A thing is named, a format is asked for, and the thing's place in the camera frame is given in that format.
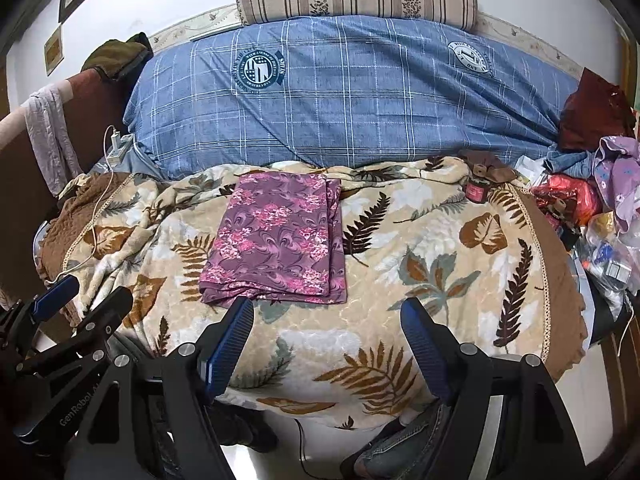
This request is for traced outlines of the small red box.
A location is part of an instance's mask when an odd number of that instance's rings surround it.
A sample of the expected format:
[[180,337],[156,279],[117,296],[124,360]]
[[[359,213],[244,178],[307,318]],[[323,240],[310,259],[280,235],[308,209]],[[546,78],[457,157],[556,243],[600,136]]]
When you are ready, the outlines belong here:
[[484,204],[487,202],[488,187],[470,181],[465,185],[464,194],[470,202],[474,204]]

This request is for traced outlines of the red plastic bag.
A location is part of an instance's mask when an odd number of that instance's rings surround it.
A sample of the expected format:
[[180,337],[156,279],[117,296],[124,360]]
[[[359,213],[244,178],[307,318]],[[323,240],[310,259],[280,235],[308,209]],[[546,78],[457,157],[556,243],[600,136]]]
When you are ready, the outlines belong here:
[[552,174],[543,184],[530,189],[539,208],[551,206],[562,200],[564,217],[575,226],[585,226],[589,220],[603,210],[598,190],[592,181]]

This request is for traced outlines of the white power strip with charger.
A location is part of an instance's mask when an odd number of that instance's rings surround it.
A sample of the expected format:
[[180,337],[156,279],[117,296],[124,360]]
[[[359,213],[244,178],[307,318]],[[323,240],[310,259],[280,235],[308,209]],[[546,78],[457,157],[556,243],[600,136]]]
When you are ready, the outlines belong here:
[[122,162],[134,144],[134,137],[131,134],[121,134],[118,130],[113,130],[111,134],[111,147],[106,154],[106,161],[115,166]]

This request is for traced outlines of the brown quilted bedspread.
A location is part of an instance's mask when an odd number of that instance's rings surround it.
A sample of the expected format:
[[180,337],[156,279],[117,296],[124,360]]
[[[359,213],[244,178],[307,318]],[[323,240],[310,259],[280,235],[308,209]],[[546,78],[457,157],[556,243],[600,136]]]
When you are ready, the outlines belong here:
[[[105,198],[109,198],[128,177],[129,174],[124,172],[116,172],[114,176],[90,174],[84,176],[82,182],[75,182],[75,191],[66,197],[38,245],[36,270],[43,281],[52,281],[62,271],[63,259],[70,244],[90,222],[93,208],[104,190],[108,188]],[[100,200],[100,204],[104,203],[105,198]]]

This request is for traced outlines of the brown small garment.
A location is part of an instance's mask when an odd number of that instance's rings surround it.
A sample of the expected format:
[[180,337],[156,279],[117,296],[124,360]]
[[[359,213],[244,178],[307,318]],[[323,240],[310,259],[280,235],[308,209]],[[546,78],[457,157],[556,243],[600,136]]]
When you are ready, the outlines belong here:
[[516,172],[491,152],[462,150],[458,156],[463,159],[471,169],[475,166],[483,166],[486,169],[485,178],[492,183],[503,184],[516,179]]

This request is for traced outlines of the small wall plaque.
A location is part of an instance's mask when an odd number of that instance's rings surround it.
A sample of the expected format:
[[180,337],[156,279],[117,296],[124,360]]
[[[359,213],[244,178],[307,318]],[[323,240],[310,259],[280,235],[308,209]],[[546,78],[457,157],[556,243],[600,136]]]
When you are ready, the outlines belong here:
[[58,25],[43,47],[44,66],[50,76],[63,61],[62,26]]

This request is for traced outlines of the purple floral long-sleeve shirt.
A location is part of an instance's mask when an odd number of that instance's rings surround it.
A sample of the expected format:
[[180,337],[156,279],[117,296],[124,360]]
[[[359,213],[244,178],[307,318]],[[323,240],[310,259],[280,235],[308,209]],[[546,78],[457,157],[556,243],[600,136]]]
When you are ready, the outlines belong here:
[[202,300],[344,304],[341,190],[321,174],[243,174],[198,280]]

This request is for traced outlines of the blue jeans leg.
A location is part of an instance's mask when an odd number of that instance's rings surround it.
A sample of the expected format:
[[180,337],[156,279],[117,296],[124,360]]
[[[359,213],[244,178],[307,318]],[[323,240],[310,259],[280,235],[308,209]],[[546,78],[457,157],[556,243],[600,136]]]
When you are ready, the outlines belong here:
[[450,407],[439,400],[407,426],[387,424],[341,463],[344,479],[421,479],[433,461],[449,422]]

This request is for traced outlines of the lilac floral garment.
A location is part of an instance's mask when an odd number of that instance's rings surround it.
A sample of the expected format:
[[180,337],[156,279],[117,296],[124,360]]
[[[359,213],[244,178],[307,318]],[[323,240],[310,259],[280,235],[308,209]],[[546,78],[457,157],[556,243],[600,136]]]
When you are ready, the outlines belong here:
[[594,152],[592,173],[604,206],[614,212],[626,233],[637,215],[639,142],[626,136],[604,136]]

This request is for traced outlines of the grey cloth on headboard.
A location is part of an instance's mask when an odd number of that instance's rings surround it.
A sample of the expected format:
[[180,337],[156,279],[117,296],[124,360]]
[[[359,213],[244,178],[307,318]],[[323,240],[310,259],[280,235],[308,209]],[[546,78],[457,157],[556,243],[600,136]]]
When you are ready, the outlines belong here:
[[27,134],[44,182],[59,196],[82,169],[68,135],[63,93],[49,84],[32,93],[23,103]]

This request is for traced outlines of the beige leaf-print fleece blanket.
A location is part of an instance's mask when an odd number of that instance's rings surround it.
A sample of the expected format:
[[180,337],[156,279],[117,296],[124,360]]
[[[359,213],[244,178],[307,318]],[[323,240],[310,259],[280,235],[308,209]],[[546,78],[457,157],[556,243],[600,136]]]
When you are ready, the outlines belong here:
[[172,182],[130,174],[109,198],[104,190],[63,259],[80,284],[75,320],[126,286],[134,304],[119,330],[152,356],[219,321],[232,301],[206,304],[198,280],[236,182],[259,171],[341,181],[347,300],[252,299],[254,327],[222,402],[337,428],[417,411],[431,393],[400,327],[409,298],[488,356],[533,354],[552,377],[563,373],[548,222],[511,185],[471,203],[469,168],[452,157],[364,169],[227,164]]

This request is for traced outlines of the dark red cloth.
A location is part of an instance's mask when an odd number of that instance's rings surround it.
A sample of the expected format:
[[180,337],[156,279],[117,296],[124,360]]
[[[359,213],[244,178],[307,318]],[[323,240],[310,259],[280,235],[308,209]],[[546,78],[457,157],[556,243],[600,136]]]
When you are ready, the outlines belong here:
[[636,118],[626,94],[589,68],[566,100],[559,123],[562,152],[593,152],[605,136],[634,136]]

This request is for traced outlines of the olive green folded cloth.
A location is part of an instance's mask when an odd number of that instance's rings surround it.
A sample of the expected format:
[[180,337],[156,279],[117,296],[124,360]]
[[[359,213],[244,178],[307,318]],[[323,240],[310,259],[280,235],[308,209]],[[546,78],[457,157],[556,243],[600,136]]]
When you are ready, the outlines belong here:
[[103,80],[120,81],[142,68],[152,57],[148,36],[139,32],[126,41],[105,41],[88,56],[81,70],[96,70]]

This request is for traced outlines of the blue plaid duvet bundle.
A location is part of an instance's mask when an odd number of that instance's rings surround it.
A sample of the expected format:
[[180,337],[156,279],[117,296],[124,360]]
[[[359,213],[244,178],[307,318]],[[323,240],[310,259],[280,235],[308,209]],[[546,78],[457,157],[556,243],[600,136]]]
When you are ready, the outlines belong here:
[[124,122],[168,180],[221,164],[357,168],[464,150],[572,176],[558,128],[575,78],[506,44],[423,20],[250,25],[147,62]]

